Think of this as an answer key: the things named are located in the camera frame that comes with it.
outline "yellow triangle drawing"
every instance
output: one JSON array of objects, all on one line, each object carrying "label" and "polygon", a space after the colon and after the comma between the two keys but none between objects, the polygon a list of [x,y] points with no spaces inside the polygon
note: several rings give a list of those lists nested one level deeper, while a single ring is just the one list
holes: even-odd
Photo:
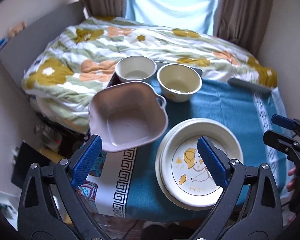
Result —
[{"label": "yellow triangle drawing", "polygon": [[180,157],[178,157],[178,159],[177,159],[176,163],[182,163],[182,160],[181,160],[181,158],[180,158]]}]

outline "window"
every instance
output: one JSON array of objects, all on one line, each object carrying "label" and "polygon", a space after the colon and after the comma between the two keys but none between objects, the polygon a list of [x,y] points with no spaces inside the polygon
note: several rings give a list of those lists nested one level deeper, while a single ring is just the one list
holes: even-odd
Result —
[{"label": "window", "polygon": [[128,0],[126,17],[212,35],[217,5],[218,0]]}]

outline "floral blanket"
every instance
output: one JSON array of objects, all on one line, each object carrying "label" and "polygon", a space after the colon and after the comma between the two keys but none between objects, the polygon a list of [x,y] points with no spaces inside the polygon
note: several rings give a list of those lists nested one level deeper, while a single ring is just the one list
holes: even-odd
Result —
[{"label": "floral blanket", "polygon": [[154,61],[202,69],[203,78],[237,77],[269,87],[277,74],[252,54],[222,39],[189,30],[150,26],[120,17],[90,17],[69,26],[25,73],[22,88],[52,121],[86,133],[88,104],[105,88],[122,58],[141,55]]}]

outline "white plate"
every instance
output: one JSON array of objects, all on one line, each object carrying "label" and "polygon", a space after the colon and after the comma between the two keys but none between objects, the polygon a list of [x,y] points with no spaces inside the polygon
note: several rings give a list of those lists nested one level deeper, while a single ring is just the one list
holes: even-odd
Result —
[{"label": "white plate", "polygon": [[243,163],[240,144],[224,125],[211,119],[196,118],[173,130],[167,137],[160,160],[162,182],[170,194],[187,206],[207,209],[212,207],[222,193],[215,185],[197,151],[197,141],[206,135],[230,159]]},{"label": "white plate", "polygon": [[180,202],[179,200],[175,199],[170,193],[169,191],[166,189],[164,183],[162,182],[162,177],[161,177],[161,173],[160,173],[160,169],[159,169],[159,166],[160,166],[160,161],[161,161],[161,152],[168,140],[168,138],[170,138],[176,130],[178,130],[178,128],[182,127],[185,123],[188,123],[189,121],[190,122],[195,122],[196,119],[200,119],[200,118],[193,118],[193,119],[189,119],[189,120],[186,120],[186,121],[183,121],[179,124],[177,124],[176,126],[174,126],[166,135],[165,137],[163,138],[163,140],[161,141],[160,145],[159,145],[159,148],[158,148],[158,151],[157,151],[157,155],[156,155],[156,158],[155,158],[155,174],[156,174],[156,177],[157,177],[157,181],[158,181],[158,184],[159,184],[159,187],[161,188],[162,192],[164,193],[164,195],[172,202],[174,203],[175,205],[181,207],[181,208],[184,208],[184,209],[188,209],[188,210],[193,210],[193,211],[200,211],[200,210],[204,210],[205,208],[198,208],[198,207],[192,207],[192,206],[188,206],[188,205],[185,205],[183,204],[182,202]]}]

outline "gray headboard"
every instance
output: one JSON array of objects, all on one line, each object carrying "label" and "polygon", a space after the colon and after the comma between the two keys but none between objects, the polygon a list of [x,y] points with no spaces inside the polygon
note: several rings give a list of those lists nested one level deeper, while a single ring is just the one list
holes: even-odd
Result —
[{"label": "gray headboard", "polygon": [[0,60],[20,86],[25,70],[62,31],[85,20],[81,2],[64,5],[32,23],[0,50]]}]

